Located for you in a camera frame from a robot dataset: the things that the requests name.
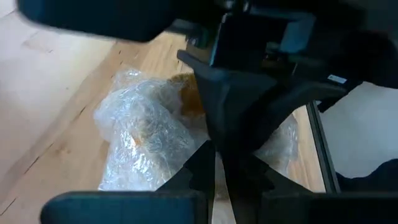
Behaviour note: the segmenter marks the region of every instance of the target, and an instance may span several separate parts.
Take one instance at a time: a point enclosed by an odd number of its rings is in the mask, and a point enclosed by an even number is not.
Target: clear plastic wrap
[[[110,142],[100,190],[156,190],[208,139],[193,74],[147,77],[134,69],[118,72],[94,113]],[[291,116],[255,155],[286,175],[297,154],[296,129]]]

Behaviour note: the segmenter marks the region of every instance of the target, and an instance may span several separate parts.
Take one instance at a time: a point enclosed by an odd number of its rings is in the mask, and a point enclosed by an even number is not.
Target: black mechanism
[[[216,152],[237,224],[398,220],[386,203],[396,195],[312,194],[251,155],[300,106],[311,103],[317,116],[314,100],[326,110],[363,81],[398,88],[394,0],[17,3],[28,19],[63,29],[139,42],[163,30],[186,34],[177,57],[195,72],[211,138],[158,191],[62,195],[43,208],[42,223],[209,223]],[[318,154],[324,171],[329,155]],[[324,178],[338,192],[331,170]]]

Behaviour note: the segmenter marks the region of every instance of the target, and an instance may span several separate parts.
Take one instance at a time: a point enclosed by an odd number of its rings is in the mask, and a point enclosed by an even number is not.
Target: white wall
[[[398,158],[398,90],[364,83],[321,119],[337,172],[365,176]]]

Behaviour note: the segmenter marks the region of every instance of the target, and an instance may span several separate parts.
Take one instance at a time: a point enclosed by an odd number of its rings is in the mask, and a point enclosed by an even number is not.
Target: black bar
[[[328,143],[323,132],[322,122],[315,102],[307,104],[308,117],[310,119],[313,140],[318,154],[319,165],[327,193],[340,193],[335,167],[331,160]]]

